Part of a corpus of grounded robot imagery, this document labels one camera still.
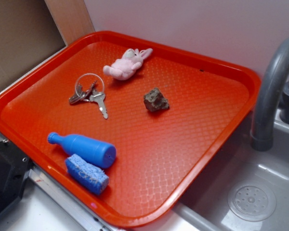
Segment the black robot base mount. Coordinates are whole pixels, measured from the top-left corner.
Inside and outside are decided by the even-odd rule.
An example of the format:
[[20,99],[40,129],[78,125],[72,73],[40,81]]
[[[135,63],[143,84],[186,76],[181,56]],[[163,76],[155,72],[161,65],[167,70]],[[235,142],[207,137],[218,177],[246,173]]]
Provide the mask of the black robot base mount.
[[0,141],[0,218],[22,200],[32,161],[8,139]]

